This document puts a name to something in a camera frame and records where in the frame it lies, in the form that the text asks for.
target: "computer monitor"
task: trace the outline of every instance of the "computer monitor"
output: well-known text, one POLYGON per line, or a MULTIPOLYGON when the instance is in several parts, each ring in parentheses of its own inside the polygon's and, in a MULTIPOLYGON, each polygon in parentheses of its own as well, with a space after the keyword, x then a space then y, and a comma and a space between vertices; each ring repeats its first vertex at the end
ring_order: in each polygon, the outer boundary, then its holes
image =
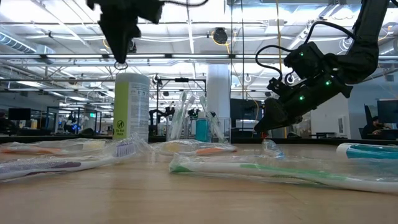
POLYGON ((260 120, 262 118, 261 101, 256 101, 259 105, 259 113, 257 115, 257 104, 253 100, 231 99, 231 121, 232 127, 235 128, 236 120, 260 120))
POLYGON ((30 108, 9 108, 8 119, 11 121, 30 120, 30 108))
POLYGON ((380 123, 398 123, 398 100, 377 101, 380 123))

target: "wall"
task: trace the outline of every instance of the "wall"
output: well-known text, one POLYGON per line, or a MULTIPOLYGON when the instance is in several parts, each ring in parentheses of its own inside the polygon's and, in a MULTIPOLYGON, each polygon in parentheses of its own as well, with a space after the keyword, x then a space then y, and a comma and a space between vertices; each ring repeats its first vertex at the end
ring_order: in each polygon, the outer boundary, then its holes
POLYGON ((316 110, 311 111, 312 134, 322 132, 339 133, 338 119, 342 116, 345 117, 345 134, 339 134, 339 136, 351 138, 348 100, 342 94, 333 97, 316 110))
POLYGON ((0 109, 31 108, 46 111, 48 106, 59 106, 58 98, 29 92, 28 97, 19 93, 0 93, 0 109))
POLYGON ((351 98, 348 100, 351 138, 361 139, 359 128, 366 125, 364 105, 370 107, 372 116, 377 116, 377 101, 394 100, 397 99, 397 96, 397 84, 395 82, 386 83, 384 77, 354 86, 351 98))

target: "white pillar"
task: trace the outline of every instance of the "white pillar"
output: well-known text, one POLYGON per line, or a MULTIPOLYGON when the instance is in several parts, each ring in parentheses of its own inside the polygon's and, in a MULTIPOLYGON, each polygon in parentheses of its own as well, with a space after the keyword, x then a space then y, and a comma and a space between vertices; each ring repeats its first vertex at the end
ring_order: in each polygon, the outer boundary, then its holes
POLYGON ((207 108, 219 118, 230 118, 231 72, 229 65, 209 65, 206 79, 207 108))

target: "green label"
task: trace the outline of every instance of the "green label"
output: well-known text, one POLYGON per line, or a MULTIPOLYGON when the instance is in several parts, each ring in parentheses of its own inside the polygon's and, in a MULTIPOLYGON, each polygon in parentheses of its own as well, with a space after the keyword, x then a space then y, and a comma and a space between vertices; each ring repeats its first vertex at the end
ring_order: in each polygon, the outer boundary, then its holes
POLYGON ((124 139, 127 134, 129 112, 129 83, 116 83, 114 93, 113 139, 124 139))

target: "wooden table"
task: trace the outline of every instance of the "wooden table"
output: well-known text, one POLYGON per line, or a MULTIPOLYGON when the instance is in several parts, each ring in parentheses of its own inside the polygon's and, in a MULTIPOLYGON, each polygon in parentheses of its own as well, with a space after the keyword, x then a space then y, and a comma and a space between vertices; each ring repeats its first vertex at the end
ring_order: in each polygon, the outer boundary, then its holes
MULTIPOLYGON (((335 155, 334 146, 283 148, 335 155)), ((398 223, 395 195, 169 174, 169 161, 0 183, 1 223, 398 223)))

